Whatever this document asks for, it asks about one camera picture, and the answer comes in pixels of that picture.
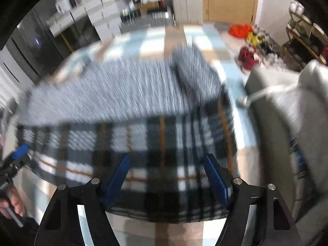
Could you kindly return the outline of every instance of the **blue gripper pad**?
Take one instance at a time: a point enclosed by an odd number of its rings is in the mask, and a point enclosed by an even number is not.
[[[29,150],[30,150],[29,147],[26,144],[24,144],[24,145],[18,147],[17,150],[12,153],[11,158],[19,159],[22,156],[24,156],[25,154],[27,154]]]
[[[130,159],[126,154],[117,166],[112,177],[107,182],[102,183],[103,197],[101,200],[107,210],[115,204],[129,170]]]
[[[232,186],[231,184],[227,186],[226,183],[230,182],[233,177],[230,175],[226,168],[219,165],[213,155],[207,155],[205,157],[204,170],[208,177],[211,191],[213,192],[215,198],[225,209],[229,209]]]

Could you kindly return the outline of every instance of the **wooden cabinet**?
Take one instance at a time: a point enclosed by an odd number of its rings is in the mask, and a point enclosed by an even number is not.
[[[173,9],[178,24],[203,24],[203,0],[173,0]]]

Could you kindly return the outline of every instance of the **red bag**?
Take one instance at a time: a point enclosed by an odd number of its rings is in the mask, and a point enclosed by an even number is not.
[[[253,32],[253,29],[250,25],[247,25],[247,24],[244,24],[244,25],[235,24],[235,25],[232,25],[229,30],[230,35],[237,37],[237,38],[241,38],[241,39],[246,39],[247,35],[250,32]]]

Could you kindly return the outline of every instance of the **black appliance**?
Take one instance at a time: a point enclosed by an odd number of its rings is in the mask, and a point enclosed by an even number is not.
[[[71,52],[46,24],[56,12],[55,0],[40,0],[22,19],[6,47],[27,76],[37,83],[52,74]]]

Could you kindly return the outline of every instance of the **sofa armrest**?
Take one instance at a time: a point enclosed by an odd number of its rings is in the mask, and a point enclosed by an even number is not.
[[[252,70],[245,89],[253,94],[274,85],[290,85],[298,81],[298,73],[270,69]],[[264,163],[266,183],[275,184],[290,211],[295,201],[295,186],[289,157],[289,138],[270,99],[265,97],[251,105],[260,130],[261,156]]]

